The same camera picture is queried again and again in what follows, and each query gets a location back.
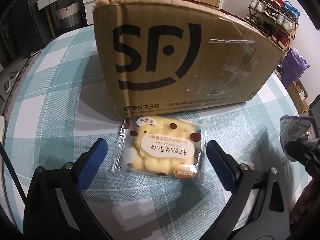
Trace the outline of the shoe rack with shoes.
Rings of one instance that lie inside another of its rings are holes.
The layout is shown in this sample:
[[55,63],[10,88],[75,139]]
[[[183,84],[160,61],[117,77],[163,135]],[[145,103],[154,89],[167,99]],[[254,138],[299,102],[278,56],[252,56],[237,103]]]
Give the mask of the shoe rack with shoes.
[[283,50],[288,51],[296,38],[300,12],[283,0],[251,0],[245,20],[256,26]]

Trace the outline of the yellow cookie packet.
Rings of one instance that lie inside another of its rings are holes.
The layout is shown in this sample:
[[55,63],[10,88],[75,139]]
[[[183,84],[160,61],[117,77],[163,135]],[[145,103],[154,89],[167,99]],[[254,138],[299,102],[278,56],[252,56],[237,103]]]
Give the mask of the yellow cookie packet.
[[126,171],[199,181],[202,173],[204,120],[161,115],[127,118],[119,131],[112,172]]

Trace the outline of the teal plaid tablecloth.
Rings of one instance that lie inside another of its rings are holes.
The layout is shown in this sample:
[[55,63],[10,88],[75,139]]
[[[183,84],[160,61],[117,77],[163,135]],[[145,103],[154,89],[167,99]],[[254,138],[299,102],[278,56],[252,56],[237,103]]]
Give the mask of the teal plaid tablecloth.
[[[276,168],[284,181],[284,197],[293,206],[311,180],[280,145],[281,117],[296,114],[289,94],[272,74],[251,101],[172,117],[200,123],[205,142],[217,141],[238,163],[258,171]],[[111,236],[199,239],[231,193],[207,158],[193,179],[130,170],[138,151],[134,139],[121,135],[122,124],[106,91],[93,27],[84,27],[54,39],[34,62],[14,102],[4,147],[28,191],[38,166],[61,168],[103,138],[108,152],[84,199]]]

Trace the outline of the open cardboard box on floor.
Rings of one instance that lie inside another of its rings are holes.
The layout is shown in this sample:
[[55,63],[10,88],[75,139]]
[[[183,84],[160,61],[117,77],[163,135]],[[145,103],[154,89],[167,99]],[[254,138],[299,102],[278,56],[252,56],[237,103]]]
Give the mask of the open cardboard box on floor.
[[299,115],[304,114],[310,110],[306,99],[304,91],[295,82],[291,82],[287,87],[287,92],[293,101],[296,110]]

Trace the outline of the purple grape candy bag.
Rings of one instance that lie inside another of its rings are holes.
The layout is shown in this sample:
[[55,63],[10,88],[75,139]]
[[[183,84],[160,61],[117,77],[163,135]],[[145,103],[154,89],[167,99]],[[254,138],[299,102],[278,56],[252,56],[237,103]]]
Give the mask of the purple grape candy bag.
[[309,143],[307,132],[312,125],[313,117],[311,116],[288,116],[280,118],[280,144],[283,149],[289,142]]

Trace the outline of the brown cardboard SF box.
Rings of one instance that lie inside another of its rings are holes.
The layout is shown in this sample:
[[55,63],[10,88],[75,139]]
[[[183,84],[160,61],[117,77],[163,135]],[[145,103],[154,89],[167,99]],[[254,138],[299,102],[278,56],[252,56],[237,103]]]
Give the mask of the brown cardboard SF box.
[[99,0],[93,21],[123,118],[249,101],[285,54],[241,18],[192,0]]

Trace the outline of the grey slippers pair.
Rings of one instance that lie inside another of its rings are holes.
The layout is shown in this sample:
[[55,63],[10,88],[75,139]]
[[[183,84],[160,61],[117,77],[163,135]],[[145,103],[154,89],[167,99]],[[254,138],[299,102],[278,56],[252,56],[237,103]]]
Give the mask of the grey slippers pair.
[[15,72],[11,72],[9,75],[8,75],[8,80],[5,81],[3,87],[4,87],[4,91],[6,94],[8,94],[11,90],[11,83],[13,81],[15,81],[17,79],[17,77],[19,76],[19,71],[15,71]]

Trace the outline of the striped laundry basket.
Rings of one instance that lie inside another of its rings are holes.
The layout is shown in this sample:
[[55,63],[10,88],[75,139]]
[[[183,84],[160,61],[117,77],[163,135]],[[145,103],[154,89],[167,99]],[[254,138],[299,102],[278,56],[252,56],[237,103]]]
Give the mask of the striped laundry basket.
[[81,22],[79,3],[70,3],[69,6],[57,11],[57,19],[62,29],[72,29]]

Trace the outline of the purple plastic bag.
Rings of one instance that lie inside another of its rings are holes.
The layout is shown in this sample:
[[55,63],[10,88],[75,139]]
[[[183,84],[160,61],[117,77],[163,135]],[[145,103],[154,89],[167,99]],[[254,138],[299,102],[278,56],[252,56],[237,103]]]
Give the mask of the purple plastic bag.
[[293,81],[298,81],[302,74],[310,67],[306,59],[300,55],[296,48],[290,48],[280,64],[283,69],[281,82],[285,88],[289,87]]

